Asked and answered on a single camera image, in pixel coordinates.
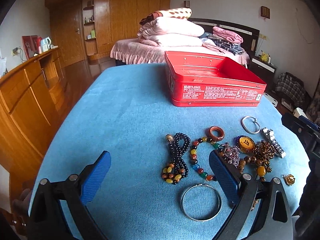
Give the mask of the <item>left hand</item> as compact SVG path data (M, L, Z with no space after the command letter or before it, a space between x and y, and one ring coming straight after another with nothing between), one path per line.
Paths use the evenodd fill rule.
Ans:
M29 210L32 192L33 191L31 189L25 189L22 191L18 199L14 199L12 201L12 208L19 215L27 216L27 217L29 216L28 210Z

